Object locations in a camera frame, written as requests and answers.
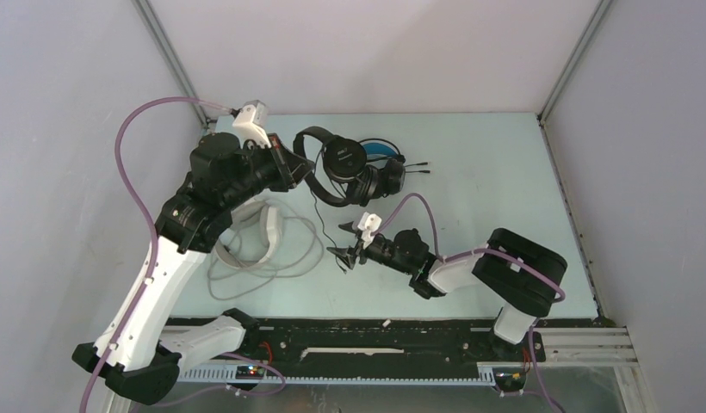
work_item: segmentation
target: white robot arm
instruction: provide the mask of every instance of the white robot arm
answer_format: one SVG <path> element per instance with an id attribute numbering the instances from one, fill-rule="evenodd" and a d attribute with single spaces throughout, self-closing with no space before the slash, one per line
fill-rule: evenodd
<path id="1" fill-rule="evenodd" d="M 521 343 L 535 320 L 563 300 L 558 285 L 566 260 L 512 231 L 498 228 L 481 248 L 439 257 L 429 252 L 416 229 L 400 231 L 390 240 L 378 233 L 380 225 L 380 217 L 364 213 L 357 225 L 339 226 L 356 234 L 356 245 L 328 250 L 349 269 L 356 260 L 361 264 L 372 260 L 409 274 L 409 286 L 425 299 L 464 287 L 491 288 L 506 302 L 492 331 L 505 345 Z"/>
<path id="2" fill-rule="evenodd" d="M 185 182 L 156 220 L 158 255 L 152 277 L 146 276 L 151 249 L 109 327 L 95 342 L 74 350 L 72 359 L 88 372 L 100 368 L 99 376 L 118 395 L 155 404 L 186 370 L 245 345 L 256 348 L 249 339 L 256 320 L 236 310 L 163 340 L 160 333 L 189 277 L 231 225 L 231 212 L 267 188 L 295 188 L 313 170 L 312 161 L 264 131 L 266 114 L 260 101 L 247 102 L 238 111 L 234 128 L 244 147 L 230 133 L 201 139 L 191 152 Z M 102 358 L 106 360 L 99 367 Z"/>

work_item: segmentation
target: table surface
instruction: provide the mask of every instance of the table surface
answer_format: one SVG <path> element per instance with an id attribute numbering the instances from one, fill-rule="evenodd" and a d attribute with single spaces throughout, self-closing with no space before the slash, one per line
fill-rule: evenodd
<path id="1" fill-rule="evenodd" d="M 443 255 L 470 250 L 484 243 L 494 229 L 508 228 L 558 252 L 568 262 L 561 282 L 567 298 L 551 308 L 549 317 L 597 316 L 567 211 L 533 114 L 273 115 L 266 130 L 277 133 L 291 150 L 295 134 L 312 125 L 350 139 L 389 139 L 409 163 L 430 162 L 426 168 L 432 170 L 431 174 L 410 174 L 401 193 L 371 201 L 366 211 L 385 219 L 405 194 L 422 194 L 435 215 Z M 221 118 L 217 131 L 230 132 L 231 119 Z M 307 140 L 308 157 L 317 154 L 319 147 L 317 141 Z M 322 168 L 318 178 L 326 181 Z M 263 196 L 283 200 L 310 219 L 325 246 L 331 245 L 322 237 L 313 197 L 305 183 L 286 194 L 266 191 Z M 340 231 L 337 225 L 357 222 L 364 208 L 335 208 L 322 201 L 318 207 L 325 231 L 338 246 L 353 244 L 353 236 Z M 385 235 L 393 237 L 397 231 L 412 227 L 417 227 L 422 239 L 432 247 L 429 220 L 415 199 L 407 202 Z M 288 221 L 275 260 L 293 262 L 311 239 L 299 223 Z M 300 269 L 313 258 L 308 257 Z M 224 272 L 223 268 L 214 268 L 214 275 Z M 408 286 L 407 275 L 374 262 L 344 274 L 327 252 L 316 268 L 300 278 L 276 279 L 253 293 L 225 302 L 209 295 L 206 272 L 207 262 L 184 288 L 172 312 L 174 316 L 217 316 L 238 307 L 254 317 L 474 318 L 496 317 L 504 302 L 484 286 L 461 288 L 442 298 L 422 299 Z M 216 281 L 214 291 L 219 296 L 231 296 L 261 281 L 249 274 L 238 274 Z"/>

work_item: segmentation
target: headphone headband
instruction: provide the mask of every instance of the headphone headband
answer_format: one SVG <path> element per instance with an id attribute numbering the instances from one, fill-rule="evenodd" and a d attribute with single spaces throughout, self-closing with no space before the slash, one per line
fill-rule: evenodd
<path id="1" fill-rule="evenodd" d="M 310 126 L 306 129 L 301 130 L 294 137 L 294 142 L 292 143 L 292 151 L 296 155 L 300 155 L 301 157 L 305 158 L 307 158 L 307 155 L 305 154 L 306 136 L 319 140 L 320 143 L 323 144 L 323 148 L 321 150 L 325 149 L 325 146 L 330 144 L 335 138 L 341 138 L 320 126 Z M 314 173 L 307 174 L 305 176 L 305 182 L 307 182 L 307 186 L 310 188 L 311 191 L 313 191 L 313 194 L 315 194 L 315 196 L 317 196 L 324 203 L 332 205 L 334 207 L 346 207 L 350 205 L 350 202 L 345 198 L 337 197 L 328 192 L 320 184 L 320 182 L 318 182 L 318 178 L 315 177 Z"/>

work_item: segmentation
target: glass panel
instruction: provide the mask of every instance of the glass panel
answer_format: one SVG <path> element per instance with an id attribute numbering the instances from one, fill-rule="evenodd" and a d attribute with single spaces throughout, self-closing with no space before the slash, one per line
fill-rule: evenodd
<path id="1" fill-rule="evenodd" d="M 624 412 L 614 370 L 603 368 L 544 368 L 548 392 L 569 413 Z M 530 374 L 526 389 L 538 390 Z M 187 396 L 206 385 L 179 384 L 166 398 Z M 161 410 L 143 406 L 139 412 Z M 211 391 L 183 404 L 162 409 L 163 413 L 490 413 L 503 411 L 549 412 L 536 396 L 499 398 L 489 387 L 385 386 L 385 385 L 291 385 L 274 396 L 237 398 L 230 391 Z"/>

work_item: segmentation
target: gray cable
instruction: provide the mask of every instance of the gray cable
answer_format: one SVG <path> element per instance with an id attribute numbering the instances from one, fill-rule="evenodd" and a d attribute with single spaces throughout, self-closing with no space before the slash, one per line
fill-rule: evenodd
<path id="1" fill-rule="evenodd" d="M 299 214 L 297 214 L 297 212 L 291 206 L 287 205 L 286 203 L 284 203 L 280 200 L 271 200 L 271 201 L 282 204 L 283 206 L 285 206 L 287 209 L 289 209 L 293 213 L 292 216 L 283 217 L 285 220 L 287 220 L 287 219 L 299 220 L 302 224 L 305 225 L 305 227 L 313 235 L 313 240 L 310 243 L 310 246 L 307 248 L 305 253 L 299 259 L 297 259 L 297 261 L 291 262 L 289 264 L 274 266 L 274 265 L 270 265 L 271 262 L 266 262 L 260 268 L 255 268 L 255 271 L 250 271 L 249 267 L 247 267 L 247 268 L 232 268 L 231 273 L 214 277 L 211 275 L 211 272 L 214 269 L 215 264 L 217 262 L 220 262 L 220 260 L 216 259 L 215 261 L 210 263 L 210 265 L 208 266 L 208 270 L 206 272 L 208 293 L 209 293 L 209 295 L 211 295 L 211 297 L 213 299 L 216 299 L 218 301 L 228 301 L 228 300 L 232 300 L 232 299 L 238 299 L 239 297 L 242 297 L 248 293 L 253 293 L 256 290 L 268 285 L 275 278 L 301 277 L 302 275 L 305 275 L 305 274 L 309 273 L 310 271 L 312 271 L 322 261 L 323 256 L 325 254 L 325 246 L 323 245 L 322 241 L 320 240 L 320 237 L 318 236 L 315 224 L 310 219 L 301 217 Z M 234 237 L 232 238 L 232 241 L 229 244 L 233 243 L 233 241 L 236 239 L 237 235 L 238 235 L 238 232 L 236 234 L 234 234 Z M 305 271 L 301 271 L 298 274 L 289 274 L 289 275 L 280 275 L 279 274 L 280 271 L 292 268 L 292 267 L 296 266 L 297 264 L 299 264 L 300 262 L 302 262 L 306 257 L 308 257 L 312 253 L 315 244 L 320 246 L 320 254 L 319 254 L 318 258 L 315 260 L 315 263 L 309 269 L 306 269 Z M 260 274 L 259 271 L 267 271 L 267 272 L 271 272 L 271 274 Z M 242 274 L 242 273 L 247 273 L 247 274 L 259 277 L 259 278 L 267 278 L 267 280 L 265 280 L 264 282 L 262 282 L 261 284 L 259 284 L 256 287 L 253 287 L 247 291 L 244 291 L 243 293 L 235 294 L 231 297 L 220 297 L 214 293 L 212 281 L 225 280 L 225 279 L 233 277 L 234 275 Z"/>
<path id="2" fill-rule="evenodd" d="M 209 266 L 209 270 L 208 270 L 208 272 L 207 272 L 207 274 L 208 274 L 207 277 L 208 277 L 210 280 L 216 281 L 216 280 L 225 280 L 225 279 L 227 279 L 227 278 L 231 278 L 231 277 L 233 277 L 233 276 L 236 275 L 236 274 L 248 273 L 248 274 L 251 274 L 251 275 L 258 276 L 258 277 L 260 277 L 260 278 L 269 278 L 271 275 L 262 275 L 262 274 L 259 274 L 258 271 L 276 271 L 276 272 L 279 272 L 279 271 L 282 271 L 282 270 L 285 270 L 285 269 L 292 268 L 292 267 L 294 267 L 295 265 L 297 265 L 297 264 L 299 264 L 300 262 L 302 262 L 302 260 L 304 260 L 307 256 L 309 256 L 309 255 L 313 252 L 313 248 L 314 248 L 315 244 L 317 244 L 317 245 L 320 246 L 321 251 L 325 249 L 324 246 L 323 246 L 323 244 L 322 244 L 322 241 L 320 240 L 320 237 L 319 237 L 318 234 L 317 234 L 317 229 L 315 228 L 315 224 L 313 224 L 313 222 L 312 222 L 310 219 L 303 218 L 303 217 L 298 217 L 298 216 L 283 217 L 283 218 L 285 218 L 285 219 L 295 219 L 295 220 L 299 220 L 300 222 L 302 222 L 302 223 L 307 227 L 307 229 L 308 229 L 308 230 L 310 231 L 310 233 L 313 235 L 313 240 L 312 240 L 312 242 L 311 242 L 310 245 L 307 247 L 307 250 L 305 251 L 305 253 L 304 253 L 300 258 L 298 258 L 297 261 L 291 262 L 291 263 L 289 263 L 289 264 L 284 264 L 284 265 L 281 265 L 281 266 L 275 266 L 275 265 L 271 265 L 271 262 L 265 262 L 265 263 L 264 263 L 263 265 L 261 265 L 260 267 L 256 267 L 255 265 L 250 265 L 250 266 L 242 267 L 242 268 L 230 268 L 231 271 L 232 271 L 231 273 L 228 273 L 228 274 L 225 274 L 225 275 L 222 275 L 222 276 L 215 276 L 215 277 L 213 277 L 213 276 L 211 276 L 211 274 L 210 274 L 210 273 L 211 273 L 211 269 L 213 268 L 213 266 L 214 266 L 217 262 L 220 262 L 220 263 L 222 263 L 222 264 L 224 263 L 223 261 L 221 261 L 221 260 L 219 260 L 218 258 L 216 258 L 215 261 L 212 263 L 212 265 Z M 239 260 L 239 258 L 238 258 L 237 256 L 235 256 L 235 255 L 233 254 L 233 252 L 229 251 L 229 253 L 230 253 L 230 254 L 232 255 L 232 257 L 233 257 L 235 260 L 237 260 L 238 262 L 243 262 L 243 261 Z M 315 268 L 315 266 L 317 266 L 318 263 L 322 260 L 322 255 L 323 255 L 323 253 L 320 254 L 320 258 L 315 262 L 315 265 L 313 265 L 313 268 Z M 296 274 L 296 275 L 277 275 L 277 278 L 295 278 L 295 277 L 300 277 L 300 276 L 306 274 L 307 272 L 309 272 L 310 270 L 312 270 L 312 269 L 310 268 L 310 269 L 307 270 L 306 272 L 301 273 L 301 274 Z"/>

